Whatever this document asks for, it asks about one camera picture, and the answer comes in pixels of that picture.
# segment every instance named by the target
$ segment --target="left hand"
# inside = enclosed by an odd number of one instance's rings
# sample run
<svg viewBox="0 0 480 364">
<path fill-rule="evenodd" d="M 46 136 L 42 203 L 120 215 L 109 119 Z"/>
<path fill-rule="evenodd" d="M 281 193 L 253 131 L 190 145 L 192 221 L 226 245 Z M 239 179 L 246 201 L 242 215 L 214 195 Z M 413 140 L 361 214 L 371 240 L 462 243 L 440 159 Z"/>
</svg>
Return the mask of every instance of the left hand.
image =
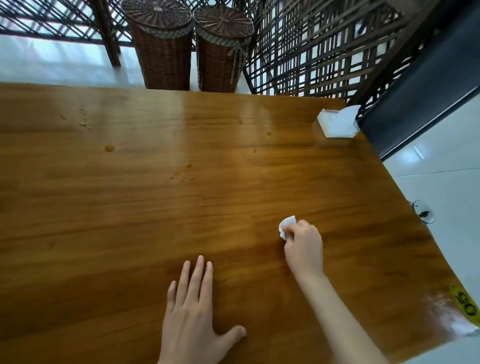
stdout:
<svg viewBox="0 0 480 364">
<path fill-rule="evenodd" d="M 241 338 L 247 335 L 243 326 L 235 326 L 224 335 L 213 331 L 213 266 L 199 256 L 190 284 L 190 262 L 183 264 L 178 288 L 170 284 L 167 311 L 163 320 L 159 364 L 217 364 Z"/>
</svg>

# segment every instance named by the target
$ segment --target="hand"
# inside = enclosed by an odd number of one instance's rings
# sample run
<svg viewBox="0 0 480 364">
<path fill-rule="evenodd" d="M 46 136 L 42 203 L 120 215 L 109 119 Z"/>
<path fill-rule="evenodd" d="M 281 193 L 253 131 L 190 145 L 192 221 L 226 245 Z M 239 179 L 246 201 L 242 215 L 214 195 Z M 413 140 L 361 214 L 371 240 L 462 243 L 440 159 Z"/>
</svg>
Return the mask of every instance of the hand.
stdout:
<svg viewBox="0 0 480 364">
<path fill-rule="evenodd" d="M 322 237 L 305 220 L 282 228 L 287 237 L 285 258 L 297 282 L 323 277 Z"/>
<path fill-rule="evenodd" d="M 211 262 L 202 279 L 203 272 L 204 257 L 199 256 L 190 284 L 188 261 L 183 264 L 176 296 L 176 282 L 170 284 L 159 364 L 217 364 L 247 334 L 242 326 L 235 326 L 225 335 L 213 331 Z"/>
</svg>

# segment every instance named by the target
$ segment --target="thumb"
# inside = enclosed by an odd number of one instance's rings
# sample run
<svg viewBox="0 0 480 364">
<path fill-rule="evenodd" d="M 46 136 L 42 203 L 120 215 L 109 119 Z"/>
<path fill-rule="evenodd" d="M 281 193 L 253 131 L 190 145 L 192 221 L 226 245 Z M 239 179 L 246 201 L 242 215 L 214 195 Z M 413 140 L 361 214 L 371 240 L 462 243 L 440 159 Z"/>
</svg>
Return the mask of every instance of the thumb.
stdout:
<svg viewBox="0 0 480 364">
<path fill-rule="evenodd" d="M 220 336 L 219 341 L 222 352 L 227 354 L 232 346 L 245 336 L 247 336 L 247 330 L 243 326 L 234 326 L 231 328 L 229 332 Z"/>
</svg>

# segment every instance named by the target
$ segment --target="right hand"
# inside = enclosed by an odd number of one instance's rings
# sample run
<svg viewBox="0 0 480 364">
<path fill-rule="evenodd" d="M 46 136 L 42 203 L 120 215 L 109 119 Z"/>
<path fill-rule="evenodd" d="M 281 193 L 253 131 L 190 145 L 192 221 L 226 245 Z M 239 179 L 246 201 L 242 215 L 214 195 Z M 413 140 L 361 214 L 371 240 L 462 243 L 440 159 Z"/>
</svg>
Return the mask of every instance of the right hand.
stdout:
<svg viewBox="0 0 480 364">
<path fill-rule="evenodd" d="M 287 237 L 285 258 L 297 282 L 324 275 L 322 237 L 305 220 L 282 228 Z"/>
</svg>

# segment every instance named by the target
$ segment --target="tissue box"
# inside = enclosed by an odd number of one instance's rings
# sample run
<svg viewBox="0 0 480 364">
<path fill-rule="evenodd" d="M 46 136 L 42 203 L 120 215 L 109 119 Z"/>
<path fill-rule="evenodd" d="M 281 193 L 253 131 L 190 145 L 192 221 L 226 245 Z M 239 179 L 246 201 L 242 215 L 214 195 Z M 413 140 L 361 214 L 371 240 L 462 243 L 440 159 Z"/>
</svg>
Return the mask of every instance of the tissue box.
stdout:
<svg viewBox="0 0 480 364">
<path fill-rule="evenodd" d="M 323 109 L 317 120 L 327 138 L 353 138 L 360 128 L 355 121 L 360 105 L 349 106 L 340 111 Z"/>
</svg>

